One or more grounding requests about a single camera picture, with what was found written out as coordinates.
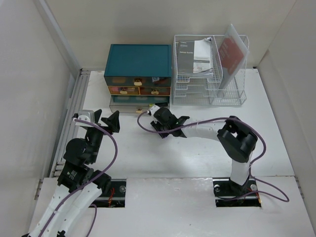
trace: white wall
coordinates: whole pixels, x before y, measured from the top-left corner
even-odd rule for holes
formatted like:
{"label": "white wall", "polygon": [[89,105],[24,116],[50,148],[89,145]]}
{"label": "white wall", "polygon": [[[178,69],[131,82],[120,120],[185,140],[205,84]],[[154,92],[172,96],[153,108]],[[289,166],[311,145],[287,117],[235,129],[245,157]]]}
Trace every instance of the white wall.
{"label": "white wall", "polygon": [[295,0],[47,0],[84,68],[105,68],[111,43],[172,43],[176,34],[224,34],[233,23],[257,66]]}
{"label": "white wall", "polygon": [[70,77],[32,0],[0,0],[0,230],[28,230]]}
{"label": "white wall", "polygon": [[316,4],[297,0],[259,65],[316,228]]}

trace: purple cable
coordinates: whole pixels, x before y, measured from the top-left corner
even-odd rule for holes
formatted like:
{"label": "purple cable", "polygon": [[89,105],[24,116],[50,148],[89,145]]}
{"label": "purple cable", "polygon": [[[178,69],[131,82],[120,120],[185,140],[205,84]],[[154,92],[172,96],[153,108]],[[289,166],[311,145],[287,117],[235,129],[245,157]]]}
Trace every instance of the purple cable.
{"label": "purple cable", "polygon": [[101,171],[101,173],[99,173],[98,175],[96,175],[94,178],[92,178],[91,180],[89,180],[87,183],[85,183],[84,185],[79,186],[76,190],[72,191],[71,193],[69,193],[64,199],[61,200],[61,202],[58,204],[58,206],[55,208],[54,212],[51,214],[51,216],[49,217],[48,221],[46,222],[46,224],[44,225],[43,229],[41,230],[40,234],[38,237],[41,237],[44,233],[44,231],[46,230],[47,226],[49,225],[49,223],[51,222],[51,220],[54,218],[55,216],[55,212],[58,211],[58,209],[64,204],[64,202],[73,194],[75,194],[76,192],[82,190],[85,186],[87,186],[88,184],[91,184],[94,180],[96,180],[97,178],[99,178],[102,174],[104,174],[115,162],[115,160],[117,159],[118,156],[118,145],[117,142],[115,141],[114,137],[107,132],[106,130],[104,130],[103,128],[101,128],[100,126],[91,123],[91,122],[87,122],[87,121],[83,121],[83,120],[79,120],[79,119],[74,119],[75,122],[81,122],[81,123],[85,123],[88,124],[90,126],[95,127],[96,129],[99,129],[101,132],[103,132],[105,135],[109,136],[109,138],[113,141],[114,147],[115,147],[115,154],[113,157],[113,160],[111,161],[111,163],[104,169]]}
{"label": "purple cable", "polygon": [[94,226],[95,219],[97,218],[98,208],[97,208],[97,206],[95,204],[91,204],[90,207],[92,207],[92,206],[94,207],[94,217],[93,217],[93,220],[92,220],[92,223],[91,223],[91,226],[90,226],[90,230],[89,230],[88,234],[86,235],[86,237],[89,237],[89,235],[90,235],[90,233],[92,231],[92,228]]}
{"label": "purple cable", "polygon": [[139,125],[143,130],[145,130],[145,131],[147,131],[147,132],[151,132],[151,133],[158,133],[158,134],[160,134],[160,133],[170,133],[170,132],[174,132],[174,131],[180,130],[180,129],[182,129],[182,128],[185,128],[185,127],[190,127],[190,126],[194,126],[194,125],[198,125],[198,124],[204,124],[204,123],[209,123],[209,122],[215,122],[215,121],[219,121],[219,120],[231,120],[231,121],[234,121],[234,122],[239,122],[240,124],[242,124],[242,125],[248,127],[250,130],[253,131],[253,133],[255,133],[255,134],[259,137],[259,139],[261,140],[262,145],[263,145],[263,151],[261,152],[261,154],[250,162],[249,176],[250,176],[251,178],[253,178],[254,180],[256,180],[256,181],[259,181],[259,182],[261,182],[261,183],[264,183],[264,184],[266,184],[266,185],[269,185],[269,186],[275,188],[275,189],[278,190],[280,193],[282,193],[282,194],[285,196],[286,199],[281,199],[281,198],[279,198],[279,197],[277,197],[277,196],[275,196],[275,195],[273,195],[273,194],[269,194],[269,193],[267,193],[267,192],[265,192],[265,191],[252,191],[252,192],[248,192],[248,193],[246,193],[246,194],[244,194],[244,195],[241,195],[241,196],[239,196],[239,197],[228,198],[228,199],[225,199],[225,200],[226,200],[226,201],[233,201],[233,200],[238,200],[238,199],[240,199],[240,198],[243,198],[243,197],[245,197],[245,196],[248,196],[248,195],[250,195],[250,194],[262,193],[262,194],[269,195],[269,196],[271,196],[271,197],[273,197],[273,198],[276,198],[276,199],[278,199],[278,200],[280,200],[280,201],[284,201],[284,202],[289,202],[289,201],[290,201],[290,199],[289,199],[288,196],[285,194],[285,192],[283,192],[283,191],[282,191],[280,188],[278,188],[277,186],[275,186],[275,185],[273,185],[273,184],[270,184],[270,183],[268,183],[268,182],[266,182],[266,181],[263,181],[263,180],[261,180],[261,179],[257,179],[257,178],[255,178],[254,176],[252,176],[252,174],[251,174],[251,166],[252,166],[252,164],[253,164],[254,162],[256,162],[258,159],[260,159],[261,157],[263,157],[263,155],[266,153],[266,151],[267,151],[267,144],[266,144],[265,140],[263,139],[263,137],[262,137],[253,127],[251,127],[251,126],[248,125],[247,123],[245,123],[245,122],[243,122],[243,121],[241,121],[241,120],[239,120],[239,119],[236,119],[236,118],[220,117],[220,118],[212,118],[212,119],[208,119],[208,120],[203,120],[203,121],[199,121],[199,122],[192,122],[192,123],[189,123],[189,124],[186,124],[186,125],[183,125],[183,126],[180,126],[180,127],[174,128],[174,129],[171,129],[171,130],[166,130],[166,131],[153,131],[153,130],[149,130],[149,129],[145,128],[145,127],[144,127],[143,125],[141,125],[140,122],[139,122],[140,117],[141,117],[142,115],[148,114],[148,113],[149,113],[149,111],[142,112],[142,113],[138,116],[138,118],[137,118],[137,123],[138,123],[138,125]]}

